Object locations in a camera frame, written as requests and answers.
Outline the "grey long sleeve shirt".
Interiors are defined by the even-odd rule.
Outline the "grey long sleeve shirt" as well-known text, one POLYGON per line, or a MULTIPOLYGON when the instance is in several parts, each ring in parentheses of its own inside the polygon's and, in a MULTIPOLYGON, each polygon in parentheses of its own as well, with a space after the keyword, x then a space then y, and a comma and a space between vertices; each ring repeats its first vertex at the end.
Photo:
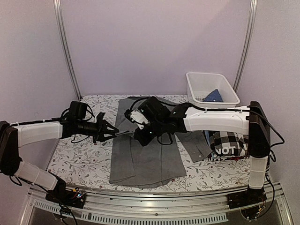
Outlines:
POLYGON ((165 143, 169 142, 167 135, 160 138, 163 144, 152 140, 145 147, 133 138, 137 125, 127 120, 124 113, 135 100, 136 97, 129 97, 119 101, 115 126, 123 134, 112 142, 110 184, 157 188, 174 178, 185 176, 177 143, 166 146, 165 143))

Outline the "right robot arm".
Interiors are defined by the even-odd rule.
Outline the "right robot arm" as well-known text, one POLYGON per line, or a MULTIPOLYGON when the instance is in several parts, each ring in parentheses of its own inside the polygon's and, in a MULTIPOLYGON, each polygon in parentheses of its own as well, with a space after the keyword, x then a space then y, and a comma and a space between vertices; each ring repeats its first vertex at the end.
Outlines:
POLYGON ((250 155, 250 177, 248 190, 242 200, 253 204, 260 198, 263 188, 267 161, 273 144, 270 132, 278 131, 267 120, 260 104, 252 101, 249 106, 234 108, 201 108, 190 102, 169 104, 156 97, 142 97, 141 104, 135 101, 125 113, 126 117, 138 125, 134 138, 142 145, 148 145, 154 138, 163 134, 195 131, 226 131, 248 136, 250 155))

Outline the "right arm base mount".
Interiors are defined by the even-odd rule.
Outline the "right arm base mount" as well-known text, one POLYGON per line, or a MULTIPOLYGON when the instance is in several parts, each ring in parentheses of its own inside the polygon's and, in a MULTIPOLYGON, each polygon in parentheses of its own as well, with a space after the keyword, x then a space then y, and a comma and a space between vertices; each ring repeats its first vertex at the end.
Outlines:
POLYGON ((226 198, 230 209, 246 207, 252 204, 262 203, 267 200, 264 187, 261 189, 252 189, 247 187, 244 191, 227 194, 226 198))

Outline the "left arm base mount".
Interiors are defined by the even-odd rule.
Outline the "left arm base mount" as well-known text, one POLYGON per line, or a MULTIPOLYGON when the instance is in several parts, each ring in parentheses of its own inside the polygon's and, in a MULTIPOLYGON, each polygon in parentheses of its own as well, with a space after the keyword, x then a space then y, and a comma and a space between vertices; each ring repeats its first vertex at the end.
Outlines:
POLYGON ((83 209, 86 201, 86 191, 78 187, 69 190, 65 186, 57 186, 54 190, 48 191, 45 199, 54 203, 83 209))

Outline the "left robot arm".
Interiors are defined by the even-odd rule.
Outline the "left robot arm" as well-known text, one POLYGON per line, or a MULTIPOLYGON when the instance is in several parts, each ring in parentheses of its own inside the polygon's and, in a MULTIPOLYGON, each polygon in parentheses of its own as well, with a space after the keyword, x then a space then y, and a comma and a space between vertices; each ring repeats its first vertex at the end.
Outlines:
POLYGON ((10 124, 0 123, 0 171, 10 177, 39 185, 51 191, 59 203, 66 203, 70 194, 62 186, 65 182, 35 165, 25 162, 19 149, 25 145, 45 140, 58 140, 73 135, 91 137, 93 143, 115 138, 119 130, 104 120, 104 113, 95 116, 91 107, 83 102, 72 101, 60 117, 10 124))

